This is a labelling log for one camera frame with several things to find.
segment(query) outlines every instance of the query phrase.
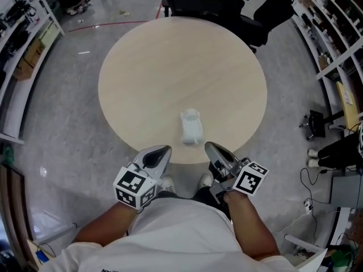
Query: white cable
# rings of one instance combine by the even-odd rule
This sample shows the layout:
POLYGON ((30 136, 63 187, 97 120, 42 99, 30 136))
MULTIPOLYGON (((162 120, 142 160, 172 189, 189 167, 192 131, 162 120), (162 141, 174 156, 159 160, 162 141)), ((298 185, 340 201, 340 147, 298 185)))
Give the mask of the white cable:
MULTIPOLYGON (((331 212, 327 212, 326 214, 320 214, 320 215, 317 215, 317 216, 322 216, 322 215, 329 215, 329 214, 334 214, 334 213, 339 213, 340 211, 331 211, 331 212)), ((298 220, 300 220, 303 216, 306 216, 306 215, 310 215, 310 214, 303 214, 301 216, 299 216, 296 220, 294 220, 290 225, 288 225, 287 227, 283 228, 282 230, 280 230, 279 232, 275 232, 272 234, 275 235, 277 233, 282 233, 284 230, 286 230, 287 228, 290 228, 295 222, 297 222, 298 220)))

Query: white t-shirt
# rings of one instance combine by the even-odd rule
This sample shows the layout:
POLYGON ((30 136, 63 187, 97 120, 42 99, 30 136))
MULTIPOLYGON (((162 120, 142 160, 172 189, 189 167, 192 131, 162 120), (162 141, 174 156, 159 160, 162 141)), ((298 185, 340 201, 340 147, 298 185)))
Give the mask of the white t-shirt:
POLYGON ((102 247, 74 243, 40 272, 297 272, 284 257, 257 262, 243 254, 222 212, 188 199, 159 198, 129 236, 102 247))

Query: red floor line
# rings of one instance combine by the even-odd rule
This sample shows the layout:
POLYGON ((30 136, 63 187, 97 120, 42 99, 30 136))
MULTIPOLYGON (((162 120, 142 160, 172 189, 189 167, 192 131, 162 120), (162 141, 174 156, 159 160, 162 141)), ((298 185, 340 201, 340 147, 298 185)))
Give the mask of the red floor line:
POLYGON ((158 10, 158 13, 157 13, 157 17, 155 19, 158 19, 159 18, 159 14, 160 14, 160 10, 161 10, 162 3, 163 2, 160 3, 159 10, 158 10))
POLYGON ((147 20, 145 20, 145 21, 127 21, 127 22, 112 22, 112 23, 103 23, 103 24, 97 24, 97 25, 91 25, 91 26, 85 26, 85 27, 80 27, 80 28, 72 29, 72 30, 69 30, 68 32, 73 32, 73 31, 83 30, 83 29, 92 28, 92 27, 95 27, 95 26, 107 26, 107 25, 115 25, 115 24, 129 24, 129 23, 145 23, 145 22, 148 22, 148 21, 147 21, 147 20))

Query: blue object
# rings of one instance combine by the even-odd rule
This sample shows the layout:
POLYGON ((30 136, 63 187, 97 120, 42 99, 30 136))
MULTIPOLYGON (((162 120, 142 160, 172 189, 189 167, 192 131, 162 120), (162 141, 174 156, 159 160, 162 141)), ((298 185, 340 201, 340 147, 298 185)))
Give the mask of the blue object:
POLYGON ((43 251, 37 251, 35 252, 36 257, 39 259, 39 261, 46 263, 49 261, 49 258, 44 254, 43 251))

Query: person's arm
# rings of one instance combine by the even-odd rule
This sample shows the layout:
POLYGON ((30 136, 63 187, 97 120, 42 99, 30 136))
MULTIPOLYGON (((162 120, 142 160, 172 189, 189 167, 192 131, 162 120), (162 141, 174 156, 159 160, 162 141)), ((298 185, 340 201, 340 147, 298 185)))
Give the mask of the person's arm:
POLYGON ((240 192, 230 192, 224 200, 228 204, 236 239, 243 253, 257 261, 279 256, 274 237, 248 197, 240 192))
POLYGON ((97 243, 104 247, 125 235, 134 221, 136 213, 137 210, 118 202, 103 215, 83 227, 73 242, 97 243))

